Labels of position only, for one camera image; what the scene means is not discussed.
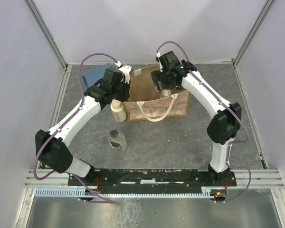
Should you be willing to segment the brown canvas tote bag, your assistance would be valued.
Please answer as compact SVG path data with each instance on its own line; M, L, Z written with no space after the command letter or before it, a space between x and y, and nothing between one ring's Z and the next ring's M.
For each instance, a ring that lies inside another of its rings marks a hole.
M164 118L188 115L191 100L189 91L171 89L166 96L156 92L151 72L158 69L158 66L149 66L131 73L130 97L123 102L129 122L158 122Z

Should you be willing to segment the clear bottle black cap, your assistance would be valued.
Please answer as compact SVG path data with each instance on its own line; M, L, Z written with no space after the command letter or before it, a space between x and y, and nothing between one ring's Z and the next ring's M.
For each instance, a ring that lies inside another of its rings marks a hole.
M123 132L116 129L110 129L106 138L113 149L126 150L127 142Z

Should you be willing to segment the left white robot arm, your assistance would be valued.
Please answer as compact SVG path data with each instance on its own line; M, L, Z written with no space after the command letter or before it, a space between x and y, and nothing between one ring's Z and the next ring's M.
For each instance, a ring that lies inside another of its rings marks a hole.
M104 77L84 92L84 97L59 123L35 135L37 160L57 173L92 178L94 167L75 158L68 147L81 128L113 100L127 101L132 67L108 68Z

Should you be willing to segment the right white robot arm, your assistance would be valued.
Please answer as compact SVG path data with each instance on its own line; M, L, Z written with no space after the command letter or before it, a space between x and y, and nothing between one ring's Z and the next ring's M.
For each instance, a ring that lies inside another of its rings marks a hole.
M208 171L196 178L213 184L224 182L230 177L230 168L226 163L228 146L240 129L240 104L232 104L220 96L191 62L178 60L172 51L163 55L157 52L156 61L160 68L151 72L156 92L184 88L203 105L211 117L207 134L213 142L212 158Z

